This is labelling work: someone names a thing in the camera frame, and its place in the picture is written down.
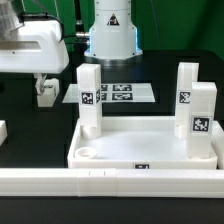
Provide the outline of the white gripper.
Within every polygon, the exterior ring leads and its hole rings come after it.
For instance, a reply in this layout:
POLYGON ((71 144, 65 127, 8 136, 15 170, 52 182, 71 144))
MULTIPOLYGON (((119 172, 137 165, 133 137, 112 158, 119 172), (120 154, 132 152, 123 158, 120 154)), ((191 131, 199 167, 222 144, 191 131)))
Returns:
POLYGON ((0 72, 35 73, 36 92, 42 95, 47 75, 61 73, 69 63, 62 31, 55 20, 28 21, 0 40, 0 72))

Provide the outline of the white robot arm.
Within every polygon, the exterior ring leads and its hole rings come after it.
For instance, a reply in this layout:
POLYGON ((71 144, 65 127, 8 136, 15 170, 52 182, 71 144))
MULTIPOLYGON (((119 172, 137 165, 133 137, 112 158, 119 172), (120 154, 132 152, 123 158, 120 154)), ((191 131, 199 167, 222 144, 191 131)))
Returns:
MULTIPOLYGON (((131 21, 131 0, 94 0, 95 22, 85 39, 87 57, 124 61, 142 53, 137 28, 131 21)), ((59 74, 68 65, 61 21, 44 12, 20 12, 17 0, 0 0, 0 72, 32 73, 36 90, 44 92, 47 74, 59 74)))

